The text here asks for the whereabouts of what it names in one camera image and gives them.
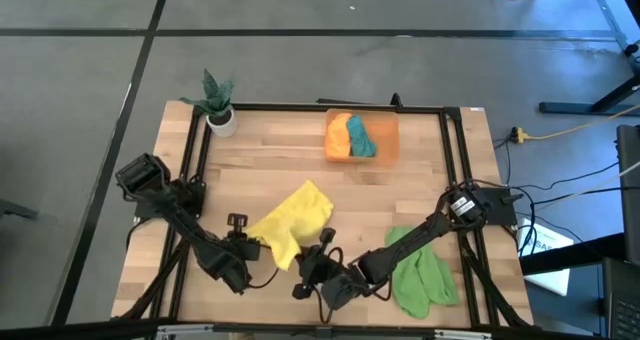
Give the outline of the orange microfiber towel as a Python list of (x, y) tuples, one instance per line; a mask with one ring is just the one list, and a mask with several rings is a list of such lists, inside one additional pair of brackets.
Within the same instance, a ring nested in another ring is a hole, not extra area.
[(350, 113), (337, 114), (327, 125), (325, 155), (330, 161), (347, 161), (350, 158), (351, 140), (347, 123)]

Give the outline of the black aluminium table frame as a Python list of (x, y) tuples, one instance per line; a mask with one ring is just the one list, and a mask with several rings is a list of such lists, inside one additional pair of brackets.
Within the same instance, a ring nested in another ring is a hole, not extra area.
[[(453, 161), (454, 176), (463, 174), (498, 183), (499, 174), (486, 112), (463, 107), (451, 115), (444, 111), (398, 114), (399, 158), (393, 167), (370, 164), (330, 163), (324, 157), (325, 108), (296, 104), (236, 105), (239, 128), (229, 138), (212, 138), (204, 169), (207, 182), (202, 226), (224, 235), (228, 213), (249, 216), (249, 224), (259, 221), (306, 180), (313, 181), (334, 203), (329, 226), (336, 229), (333, 244), (343, 248), (345, 262), (368, 249), (384, 245), (392, 226), (415, 226), (433, 212), (436, 200), (449, 185), (448, 169)], [(154, 153), (179, 172), (187, 138), (191, 107), (169, 101), (164, 110)], [(440, 115), (446, 120), (451, 155), (445, 155)], [(469, 165), (462, 165), (456, 130), (464, 131)], [(483, 229), (490, 272), (509, 304), (525, 321), (532, 323), (529, 299), (520, 263), (511, 236), (498, 226)], [(112, 316), (129, 310), (158, 272), (167, 234), (162, 220), (153, 220), (134, 232), (112, 307)], [(353, 330), (426, 330), (426, 328), (469, 328), (469, 307), (464, 294), (464, 275), (455, 233), (433, 243), (434, 251), (446, 260), (461, 295), (457, 306), (433, 306), (427, 319), (404, 314), (392, 300), (375, 297), (354, 299), (335, 311), (329, 324), (321, 324), (317, 298), (291, 296), (299, 280), (297, 266), (279, 274), (265, 288), (233, 294), (222, 281), (214, 281), (199, 269), (193, 255), (185, 271), (178, 320), (237, 325), (302, 327), (293, 330), (314, 333), (325, 325), (334, 333)]]

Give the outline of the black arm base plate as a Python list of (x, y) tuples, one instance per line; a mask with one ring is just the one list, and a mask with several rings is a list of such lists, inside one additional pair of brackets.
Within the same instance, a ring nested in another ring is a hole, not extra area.
[(517, 224), (510, 192), (500, 188), (460, 188), (447, 197), (456, 224), (467, 227)]
[[(201, 181), (173, 180), (170, 183), (174, 202), (189, 215), (199, 218), (202, 213), (206, 184)], [(135, 217), (141, 219), (161, 218), (162, 215), (151, 204), (141, 202), (136, 205)]]

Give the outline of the green microfiber towel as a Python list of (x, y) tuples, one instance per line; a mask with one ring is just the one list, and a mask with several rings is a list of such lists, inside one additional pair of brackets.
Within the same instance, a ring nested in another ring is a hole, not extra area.
[(460, 304), (452, 271), (430, 244), (398, 263), (392, 273), (391, 292), (402, 311), (416, 319), (426, 319), (432, 305)]

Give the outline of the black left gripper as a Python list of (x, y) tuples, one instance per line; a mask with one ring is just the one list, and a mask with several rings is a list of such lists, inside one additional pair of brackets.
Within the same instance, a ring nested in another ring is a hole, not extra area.
[[(229, 213), (227, 224), (231, 229), (227, 233), (230, 239), (246, 239), (247, 234), (244, 228), (247, 226), (248, 216), (239, 213)], [(224, 283), (235, 294), (242, 295), (249, 287), (251, 275), (249, 273), (246, 262), (238, 258), (225, 258), (215, 266), (216, 275), (221, 278)]]

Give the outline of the teal microfiber towel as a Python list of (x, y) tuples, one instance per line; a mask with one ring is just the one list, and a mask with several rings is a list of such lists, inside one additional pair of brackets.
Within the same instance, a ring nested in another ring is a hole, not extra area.
[(354, 157), (375, 157), (377, 147), (371, 141), (360, 116), (352, 116), (347, 121), (351, 154)]

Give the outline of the black beam with silver brackets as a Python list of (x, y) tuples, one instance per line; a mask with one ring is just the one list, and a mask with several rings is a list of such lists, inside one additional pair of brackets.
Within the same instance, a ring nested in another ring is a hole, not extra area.
[(182, 322), (170, 318), (116, 319), (106, 322), (48, 325), (0, 330), (0, 340), (132, 340), (174, 335), (213, 333), (267, 333), (311, 336), (329, 340), (336, 336), (407, 336), (423, 340), (613, 340), (606, 337), (550, 332), (534, 327), (479, 325), (469, 329), (430, 327), (367, 327), (335, 325), (278, 325), (225, 322)]

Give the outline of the dark floor object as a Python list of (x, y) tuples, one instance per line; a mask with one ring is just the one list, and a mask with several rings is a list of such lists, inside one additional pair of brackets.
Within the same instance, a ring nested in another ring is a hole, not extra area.
[(38, 211), (33, 210), (14, 202), (0, 199), (0, 219), (4, 216), (14, 215), (25, 219), (35, 219), (38, 216)]

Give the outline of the black desk edge bar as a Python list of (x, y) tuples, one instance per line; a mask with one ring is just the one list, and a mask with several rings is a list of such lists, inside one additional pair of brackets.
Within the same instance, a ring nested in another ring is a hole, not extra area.
[(592, 265), (605, 258), (626, 259), (623, 233), (528, 255), (520, 259), (520, 265), (524, 275), (533, 275)]

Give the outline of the black keyboard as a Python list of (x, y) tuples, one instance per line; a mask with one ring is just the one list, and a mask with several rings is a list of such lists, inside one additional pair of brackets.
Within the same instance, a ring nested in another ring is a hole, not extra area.
[(640, 340), (640, 267), (605, 258), (603, 284), (607, 337)]

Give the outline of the orange plastic basket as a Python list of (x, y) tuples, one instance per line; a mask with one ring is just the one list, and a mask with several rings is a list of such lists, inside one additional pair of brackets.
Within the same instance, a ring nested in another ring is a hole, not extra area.
[[(334, 136), (331, 134), (331, 124), (336, 118), (340, 123), (346, 115), (359, 116), (362, 119), (363, 126), (369, 139), (376, 145), (376, 155), (373, 157), (357, 157), (351, 156), (340, 157), (335, 156), (331, 148), (331, 140)], [(338, 163), (364, 163), (379, 166), (392, 166), (399, 157), (399, 117), (393, 112), (383, 111), (363, 111), (354, 109), (337, 109), (330, 108), (326, 112), (326, 131), (325, 131), (325, 157), (330, 162)]]

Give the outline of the black desk leg frame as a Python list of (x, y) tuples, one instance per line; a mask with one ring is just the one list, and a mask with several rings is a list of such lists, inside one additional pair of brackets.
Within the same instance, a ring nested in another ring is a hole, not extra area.
[(540, 102), (538, 111), (541, 114), (558, 115), (591, 115), (640, 117), (640, 102), (635, 105), (624, 104), (633, 95), (640, 94), (640, 38), (630, 41), (616, 19), (608, 0), (596, 0), (607, 21), (614, 39), (621, 49), (622, 58), (629, 65), (632, 75), (619, 86), (593, 103), (572, 102)]

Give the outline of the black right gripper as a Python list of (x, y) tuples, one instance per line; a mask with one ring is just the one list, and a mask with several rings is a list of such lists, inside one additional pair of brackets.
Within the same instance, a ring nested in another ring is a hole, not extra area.
[[(336, 230), (326, 227), (322, 230), (320, 240), (321, 254), (324, 254), (328, 245), (333, 241)], [(296, 300), (309, 298), (314, 292), (313, 285), (297, 283), (292, 290), (292, 296)], [(344, 307), (358, 297), (369, 297), (372, 290), (362, 272), (356, 266), (339, 266), (326, 271), (321, 281), (321, 298), (332, 310)]]

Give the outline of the white printed box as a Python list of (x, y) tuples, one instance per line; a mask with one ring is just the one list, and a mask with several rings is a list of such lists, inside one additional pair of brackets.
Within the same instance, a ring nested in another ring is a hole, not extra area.
[[(520, 257), (563, 248), (574, 244), (574, 240), (551, 229), (532, 224), (523, 217), (518, 221), (517, 244)], [(551, 291), (560, 296), (566, 296), (569, 285), (569, 269), (562, 269), (547, 273), (526, 275), (525, 280)]]

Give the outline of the yellow microfiber towel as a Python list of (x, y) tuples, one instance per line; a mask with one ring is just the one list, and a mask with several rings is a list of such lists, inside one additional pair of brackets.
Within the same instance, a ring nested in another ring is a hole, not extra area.
[(334, 210), (331, 200), (307, 180), (247, 234), (270, 247), (275, 265), (287, 271), (301, 250), (301, 242), (321, 231)]

